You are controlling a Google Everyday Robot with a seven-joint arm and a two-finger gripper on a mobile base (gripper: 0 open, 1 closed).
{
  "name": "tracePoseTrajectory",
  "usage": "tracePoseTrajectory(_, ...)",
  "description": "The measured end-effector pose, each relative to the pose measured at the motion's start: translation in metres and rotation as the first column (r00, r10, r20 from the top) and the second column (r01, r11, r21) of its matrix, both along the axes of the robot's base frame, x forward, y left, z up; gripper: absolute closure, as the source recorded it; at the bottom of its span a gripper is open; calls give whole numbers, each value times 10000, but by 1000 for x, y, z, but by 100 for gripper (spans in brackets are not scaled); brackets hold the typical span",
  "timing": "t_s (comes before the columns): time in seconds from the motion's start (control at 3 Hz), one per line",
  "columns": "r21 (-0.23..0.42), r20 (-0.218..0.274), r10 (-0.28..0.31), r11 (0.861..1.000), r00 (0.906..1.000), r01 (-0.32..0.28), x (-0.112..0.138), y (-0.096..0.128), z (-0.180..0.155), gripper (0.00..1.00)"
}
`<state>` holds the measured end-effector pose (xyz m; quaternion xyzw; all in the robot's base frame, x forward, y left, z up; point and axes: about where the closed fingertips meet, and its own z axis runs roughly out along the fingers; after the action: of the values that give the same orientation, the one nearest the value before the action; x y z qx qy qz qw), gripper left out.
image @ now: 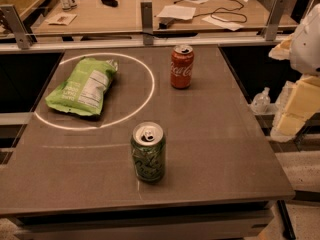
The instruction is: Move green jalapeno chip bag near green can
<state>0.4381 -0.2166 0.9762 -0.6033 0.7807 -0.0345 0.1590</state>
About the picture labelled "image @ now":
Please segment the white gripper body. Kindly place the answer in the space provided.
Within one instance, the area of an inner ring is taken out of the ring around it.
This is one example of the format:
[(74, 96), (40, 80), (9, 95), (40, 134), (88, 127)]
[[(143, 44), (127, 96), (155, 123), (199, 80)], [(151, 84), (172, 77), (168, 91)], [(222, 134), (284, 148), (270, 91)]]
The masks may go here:
[(289, 60), (301, 74), (320, 75), (320, 4), (313, 7), (293, 33)]

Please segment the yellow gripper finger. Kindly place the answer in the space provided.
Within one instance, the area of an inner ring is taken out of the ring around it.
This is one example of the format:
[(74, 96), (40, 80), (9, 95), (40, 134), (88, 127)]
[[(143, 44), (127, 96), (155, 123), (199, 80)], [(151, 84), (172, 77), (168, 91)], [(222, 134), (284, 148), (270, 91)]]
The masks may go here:
[(283, 41), (281, 41), (274, 48), (272, 48), (268, 56), (275, 60), (288, 60), (292, 38), (293, 35), (290, 34)]
[(320, 78), (303, 75), (292, 84), (291, 91), (275, 130), (284, 136), (295, 136), (316, 112), (320, 110)]

